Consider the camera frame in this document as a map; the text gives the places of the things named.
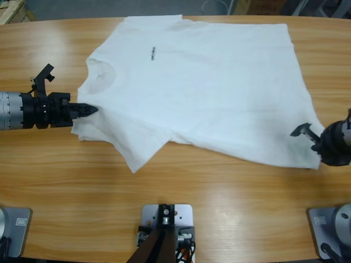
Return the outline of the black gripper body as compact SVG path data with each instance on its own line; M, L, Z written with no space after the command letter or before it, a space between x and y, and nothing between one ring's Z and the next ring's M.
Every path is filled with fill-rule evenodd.
M318 154L322 163L329 166L350 165L350 121L334 122L320 136L313 132L313 136L308 138L314 145L322 144L322 154Z
M33 97L30 93L21 93L23 112L22 128L47 129L71 127L70 93L50 93Z

